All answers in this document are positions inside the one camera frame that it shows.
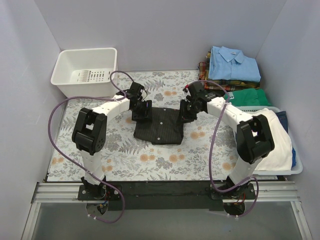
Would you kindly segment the black pinstriped long sleeve shirt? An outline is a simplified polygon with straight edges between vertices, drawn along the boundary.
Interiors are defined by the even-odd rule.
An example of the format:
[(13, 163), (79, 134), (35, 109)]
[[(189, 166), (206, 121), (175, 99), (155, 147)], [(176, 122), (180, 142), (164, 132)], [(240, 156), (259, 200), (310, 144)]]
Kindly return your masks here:
[(184, 138), (184, 124), (179, 110), (153, 107), (151, 121), (137, 122), (133, 136), (153, 145), (180, 145)]

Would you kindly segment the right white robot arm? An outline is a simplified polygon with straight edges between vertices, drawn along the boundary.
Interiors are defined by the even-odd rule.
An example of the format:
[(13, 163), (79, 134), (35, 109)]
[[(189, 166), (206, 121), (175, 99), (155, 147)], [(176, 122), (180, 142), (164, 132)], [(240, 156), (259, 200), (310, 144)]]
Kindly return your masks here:
[(271, 129), (264, 115), (253, 116), (233, 106), (229, 98), (207, 93), (203, 83), (202, 80), (195, 81), (183, 88), (187, 95), (180, 101), (179, 120), (191, 123), (198, 113), (204, 112), (217, 117), (217, 124), (225, 123), (233, 130), (237, 162), (225, 184), (212, 188), (216, 193), (237, 199), (245, 192), (257, 165), (275, 148)]

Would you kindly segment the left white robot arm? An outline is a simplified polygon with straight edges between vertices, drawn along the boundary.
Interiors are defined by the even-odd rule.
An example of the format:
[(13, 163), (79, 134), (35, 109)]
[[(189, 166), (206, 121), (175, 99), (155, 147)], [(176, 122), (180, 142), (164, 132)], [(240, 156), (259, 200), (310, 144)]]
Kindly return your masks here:
[(152, 121), (152, 101), (144, 100), (144, 86), (132, 82), (129, 89), (118, 92), (111, 101), (92, 109), (82, 108), (75, 123), (72, 141), (82, 156), (85, 176), (81, 178), (84, 189), (95, 200), (103, 199), (107, 190), (100, 151), (106, 143), (107, 125), (118, 115), (131, 111), (131, 118), (137, 123)]

